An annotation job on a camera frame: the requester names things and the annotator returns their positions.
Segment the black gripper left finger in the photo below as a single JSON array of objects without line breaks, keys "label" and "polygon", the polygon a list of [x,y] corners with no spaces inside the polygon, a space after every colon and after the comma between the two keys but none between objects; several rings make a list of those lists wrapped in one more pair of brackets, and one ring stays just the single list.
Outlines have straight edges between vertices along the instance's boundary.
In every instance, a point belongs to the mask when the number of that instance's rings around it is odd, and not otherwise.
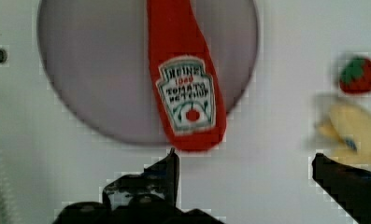
[{"label": "black gripper left finger", "polygon": [[179,157],[174,149],[140,174],[123,175],[102,201],[66,206],[52,224],[224,224],[200,210],[177,208]]}]

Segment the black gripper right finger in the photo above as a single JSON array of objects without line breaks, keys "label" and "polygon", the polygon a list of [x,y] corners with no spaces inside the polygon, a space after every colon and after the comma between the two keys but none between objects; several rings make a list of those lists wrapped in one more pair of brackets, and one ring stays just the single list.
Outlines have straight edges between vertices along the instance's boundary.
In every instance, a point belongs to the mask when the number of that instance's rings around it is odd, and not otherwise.
[{"label": "black gripper right finger", "polygon": [[317,153],[312,178],[355,221],[371,224],[371,172],[351,167]]}]

